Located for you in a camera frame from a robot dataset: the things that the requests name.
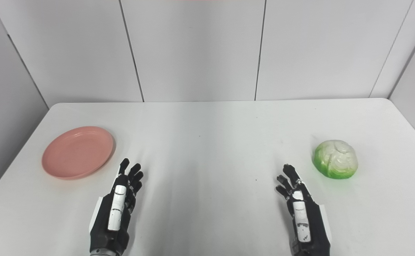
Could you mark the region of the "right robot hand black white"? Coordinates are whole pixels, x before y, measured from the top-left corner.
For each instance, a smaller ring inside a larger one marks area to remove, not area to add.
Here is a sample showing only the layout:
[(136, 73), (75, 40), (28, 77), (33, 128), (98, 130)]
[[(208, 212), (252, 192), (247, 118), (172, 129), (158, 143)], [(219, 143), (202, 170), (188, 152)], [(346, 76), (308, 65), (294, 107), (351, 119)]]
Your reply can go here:
[(276, 191), (286, 200), (292, 217), (294, 240), (291, 243), (293, 256), (329, 256), (331, 250), (328, 224), (305, 182), (290, 164), (284, 164), (283, 174), (277, 176)]

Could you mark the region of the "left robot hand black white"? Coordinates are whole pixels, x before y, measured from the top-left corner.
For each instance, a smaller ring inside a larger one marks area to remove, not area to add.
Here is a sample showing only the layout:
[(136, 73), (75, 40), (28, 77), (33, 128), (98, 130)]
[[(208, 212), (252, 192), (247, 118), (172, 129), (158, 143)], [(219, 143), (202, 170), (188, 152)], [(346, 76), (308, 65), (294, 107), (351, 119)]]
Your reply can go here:
[(91, 256), (122, 256), (127, 249), (131, 214), (144, 177), (139, 163), (127, 173), (129, 164), (129, 159), (124, 158), (110, 192), (96, 204), (90, 223)]

